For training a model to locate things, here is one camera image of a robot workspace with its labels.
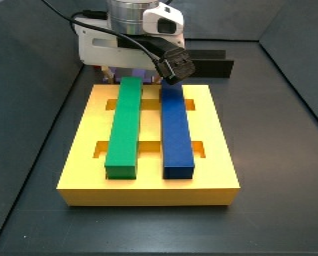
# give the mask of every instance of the rectangular groove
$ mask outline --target rectangular groove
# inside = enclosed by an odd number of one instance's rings
[[[203,141],[191,141],[193,157],[205,158],[205,151]],[[108,141],[97,141],[92,158],[105,156],[108,151]],[[138,141],[137,144],[137,158],[161,157],[161,142],[160,141]]]
[[[113,111],[116,108],[117,99],[108,99],[105,104],[105,110]],[[184,99],[185,110],[195,111],[195,101],[192,99]],[[160,110],[160,99],[141,99],[141,110]]]

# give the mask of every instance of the wooden block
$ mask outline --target wooden block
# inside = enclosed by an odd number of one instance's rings
[[[94,85],[57,191],[70,206],[229,205],[239,190],[207,85],[184,85],[192,179],[162,179],[158,85],[144,85],[134,180],[105,179],[105,152],[118,86]]]
[[[192,179],[195,162],[181,83],[161,81],[162,178]]]
[[[141,79],[124,77],[113,115],[105,171],[108,179],[134,179],[140,122]]]

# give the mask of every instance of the black cable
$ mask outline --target black cable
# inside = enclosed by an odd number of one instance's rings
[[[76,17],[77,15],[81,15],[81,14],[82,14],[82,12],[74,12],[74,13],[70,15],[69,18],[70,18],[70,19],[74,19],[74,17]],[[73,33],[77,34],[72,22],[69,22],[69,27],[70,27]]]
[[[136,48],[138,48],[140,50],[144,51],[145,55],[146,55],[146,56],[149,57],[149,59],[152,60],[154,67],[157,67],[157,59],[156,59],[154,55],[153,55],[153,54],[141,46],[141,44],[137,43],[132,38],[129,38],[128,36],[125,36],[125,35],[122,35],[122,34],[114,32],[114,31],[112,31],[112,30],[109,30],[109,29],[98,28],[98,27],[96,27],[96,26],[92,26],[92,25],[85,24],[85,23],[82,23],[82,22],[80,22],[80,21],[73,20],[72,18],[69,18],[69,17],[66,17],[64,14],[61,14],[61,12],[60,12],[45,0],[40,0],[40,1],[41,1],[41,2],[46,5],[46,7],[48,7],[62,19],[65,19],[69,23],[73,23],[73,24],[76,24],[76,25],[78,25],[78,26],[81,26],[81,27],[84,27],[84,28],[89,28],[89,29],[92,29],[92,30],[104,32],[104,33],[106,33],[106,34],[114,35],[114,36],[117,36],[117,37],[120,37],[120,38],[128,40],[128,41],[136,46]]]

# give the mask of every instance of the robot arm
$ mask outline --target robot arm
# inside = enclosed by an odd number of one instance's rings
[[[157,0],[108,0],[108,19],[76,18],[84,24],[125,34],[153,54],[144,52],[116,35],[74,25],[78,55],[84,64],[153,70],[175,84],[195,71],[184,50],[183,15]]]

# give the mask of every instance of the gray floor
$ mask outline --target gray floor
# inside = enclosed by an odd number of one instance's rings
[[[241,185],[229,207],[69,208],[54,187],[94,78],[85,68],[0,235],[0,252],[318,252],[318,122],[256,43],[209,84]]]

